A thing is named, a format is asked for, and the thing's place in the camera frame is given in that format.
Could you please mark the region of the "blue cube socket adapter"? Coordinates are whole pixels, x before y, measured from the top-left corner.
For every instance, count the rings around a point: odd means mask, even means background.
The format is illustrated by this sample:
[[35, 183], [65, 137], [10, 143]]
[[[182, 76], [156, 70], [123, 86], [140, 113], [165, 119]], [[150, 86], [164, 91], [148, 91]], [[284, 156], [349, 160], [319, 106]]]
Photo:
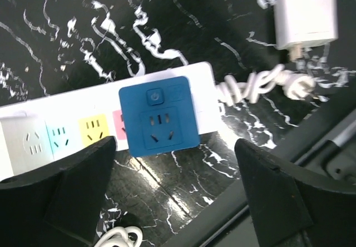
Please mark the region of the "blue cube socket adapter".
[[200, 144], [186, 77], [123, 87], [118, 95], [128, 150], [133, 157], [184, 150]]

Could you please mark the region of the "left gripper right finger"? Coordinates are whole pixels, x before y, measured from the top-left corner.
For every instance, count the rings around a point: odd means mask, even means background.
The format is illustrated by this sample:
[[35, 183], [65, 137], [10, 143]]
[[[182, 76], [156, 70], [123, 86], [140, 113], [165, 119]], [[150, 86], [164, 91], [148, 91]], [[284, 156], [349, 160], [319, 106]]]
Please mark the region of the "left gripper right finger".
[[355, 185], [235, 144], [260, 246], [355, 246]]

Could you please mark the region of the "white square socket adapter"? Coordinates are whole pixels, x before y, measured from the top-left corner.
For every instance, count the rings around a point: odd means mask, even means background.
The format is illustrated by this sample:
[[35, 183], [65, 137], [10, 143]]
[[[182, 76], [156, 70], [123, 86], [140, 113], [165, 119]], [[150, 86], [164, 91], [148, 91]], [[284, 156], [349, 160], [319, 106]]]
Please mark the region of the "white square socket adapter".
[[54, 160], [43, 119], [1, 119], [1, 180], [32, 171]]

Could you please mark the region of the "white multicolour power strip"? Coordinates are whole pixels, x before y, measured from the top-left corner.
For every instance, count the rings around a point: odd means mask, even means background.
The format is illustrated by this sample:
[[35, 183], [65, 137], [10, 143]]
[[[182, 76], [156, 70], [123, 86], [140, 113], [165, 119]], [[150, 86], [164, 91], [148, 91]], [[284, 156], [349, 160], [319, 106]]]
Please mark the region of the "white multicolour power strip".
[[113, 135], [118, 140], [119, 151], [126, 150], [128, 143], [123, 134], [123, 123], [115, 124], [116, 121], [121, 120], [119, 90], [123, 87], [179, 76], [189, 80], [198, 133], [203, 135], [217, 131], [219, 107], [212, 67], [207, 62], [2, 106], [1, 118], [43, 119], [55, 160], [73, 154], [88, 145], [80, 136], [78, 121], [90, 116], [94, 116], [96, 122], [104, 124], [104, 136]]

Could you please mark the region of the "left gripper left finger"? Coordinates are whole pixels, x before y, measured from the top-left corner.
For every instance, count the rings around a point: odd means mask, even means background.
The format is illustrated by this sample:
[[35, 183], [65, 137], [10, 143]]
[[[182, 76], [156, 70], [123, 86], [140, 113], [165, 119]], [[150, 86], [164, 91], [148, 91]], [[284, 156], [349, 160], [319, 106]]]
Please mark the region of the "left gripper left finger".
[[1, 181], [1, 246], [92, 246], [116, 140]]

